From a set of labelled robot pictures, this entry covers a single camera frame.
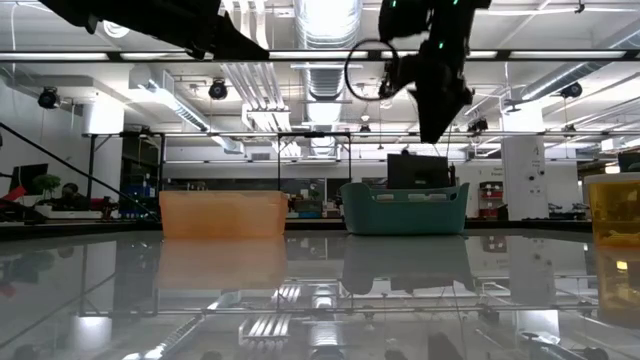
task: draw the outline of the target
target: reflective table surface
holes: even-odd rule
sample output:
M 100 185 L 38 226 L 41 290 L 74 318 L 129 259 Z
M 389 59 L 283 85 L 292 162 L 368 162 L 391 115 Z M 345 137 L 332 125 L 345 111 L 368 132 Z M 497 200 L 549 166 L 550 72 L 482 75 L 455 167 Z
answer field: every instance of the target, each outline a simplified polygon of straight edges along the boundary
M 640 249 L 591 234 L 0 246 L 0 359 L 640 359 Z

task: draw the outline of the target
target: fluorescent light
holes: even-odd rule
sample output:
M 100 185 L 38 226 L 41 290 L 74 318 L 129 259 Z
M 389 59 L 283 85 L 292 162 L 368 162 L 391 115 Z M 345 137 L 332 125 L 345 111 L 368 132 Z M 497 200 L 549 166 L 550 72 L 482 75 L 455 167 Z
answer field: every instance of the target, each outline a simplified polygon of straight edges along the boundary
M 344 65 L 341 64 L 310 64 L 310 63 L 303 63 L 303 64 L 291 64 L 291 68 L 293 70 L 308 70 L 308 69 L 336 69 L 336 70 L 342 70 L 344 69 Z M 349 69 L 362 69 L 363 66 L 362 64 L 349 64 Z
M 619 174 L 620 166 L 607 166 L 604 168 L 604 172 L 607 174 Z
M 408 55 L 415 55 L 418 53 L 418 50 L 415 51 L 398 51 L 398 56 L 399 57 L 403 57 L 403 56 L 408 56 Z M 383 59 L 393 59 L 393 52 L 391 51 L 383 51 L 382 52 L 382 58 Z
M 603 58 L 603 59 L 618 59 L 625 54 L 625 51 L 514 51 L 509 58 L 522 59 L 522 58 Z
M 170 160 L 165 161 L 165 164 L 204 164 L 203 160 Z
M 348 50 L 344 51 L 271 51 L 271 59 L 346 59 Z M 366 59 L 368 51 L 354 51 L 352 59 Z
M 409 136 L 408 132 L 355 132 L 354 136 Z
M 184 52 L 135 52 L 122 53 L 120 56 L 124 60 L 191 60 L 192 58 Z
M 166 137 L 205 137 L 207 133 L 166 133 Z
M 497 51 L 471 51 L 469 59 L 490 59 L 496 57 Z
M 0 61 L 99 61 L 109 60 L 106 53 L 0 53 Z
M 255 133 L 218 133 L 219 136 L 233 136 L 233 137 L 276 137 L 277 133 L 269 132 L 255 132 Z

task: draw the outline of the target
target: computer monitor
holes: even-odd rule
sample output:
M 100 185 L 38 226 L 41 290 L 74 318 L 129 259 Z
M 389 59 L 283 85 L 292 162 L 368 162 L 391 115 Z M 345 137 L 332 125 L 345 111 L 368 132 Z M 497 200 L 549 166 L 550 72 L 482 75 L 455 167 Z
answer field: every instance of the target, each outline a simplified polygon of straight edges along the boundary
M 438 189 L 451 186 L 446 157 L 387 155 L 387 188 Z
M 13 168 L 11 176 L 11 186 L 9 192 L 22 185 L 27 190 L 26 195 L 42 195 L 42 190 L 33 184 L 33 179 L 40 175 L 45 175 L 49 170 L 49 164 L 16 166 Z

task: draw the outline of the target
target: black cable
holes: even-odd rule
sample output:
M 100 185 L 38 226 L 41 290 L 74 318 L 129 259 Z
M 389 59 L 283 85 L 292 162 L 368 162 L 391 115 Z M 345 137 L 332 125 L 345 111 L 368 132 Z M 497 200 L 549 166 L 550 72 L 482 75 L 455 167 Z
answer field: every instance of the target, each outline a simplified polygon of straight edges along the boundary
M 387 99 L 391 99 L 392 97 L 394 97 L 398 91 L 395 91 L 389 95 L 386 96 L 380 96 L 380 97 L 366 97 L 366 96 L 362 96 L 362 95 L 358 95 L 354 90 L 353 87 L 351 86 L 351 80 L 349 80 L 349 65 L 351 64 L 351 58 L 353 57 L 353 54 L 358 50 L 358 48 L 364 44 L 370 44 L 370 43 L 375 43 L 375 44 L 383 44 L 386 47 L 389 48 L 389 50 L 391 50 L 391 54 L 392 54 L 392 67 L 397 67 L 397 65 L 399 65 L 400 63 L 400 56 L 398 55 L 398 51 L 396 50 L 395 47 L 393 47 L 393 45 L 389 44 L 386 41 L 382 41 L 379 39 L 364 39 L 359 41 L 350 51 L 349 51 L 349 55 L 347 55 L 347 60 L 344 63 L 344 82 L 347 85 L 347 89 L 349 89 L 349 92 L 351 93 L 351 95 L 353 95 L 353 97 L 355 97 L 356 99 L 360 100 L 360 101 L 366 101 L 366 102 L 373 102 L 373 101 L 381 101 L 381 100 L 387 100 Z

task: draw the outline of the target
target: orange plastic bin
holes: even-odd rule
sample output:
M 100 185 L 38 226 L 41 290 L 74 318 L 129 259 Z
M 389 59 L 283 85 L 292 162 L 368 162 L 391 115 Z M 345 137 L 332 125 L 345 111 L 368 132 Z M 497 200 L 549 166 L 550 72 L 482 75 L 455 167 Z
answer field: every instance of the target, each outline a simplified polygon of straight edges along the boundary
M 162 191 L 168 239 L 262 238 L 284 234 L 287 197 L 279 191 Z

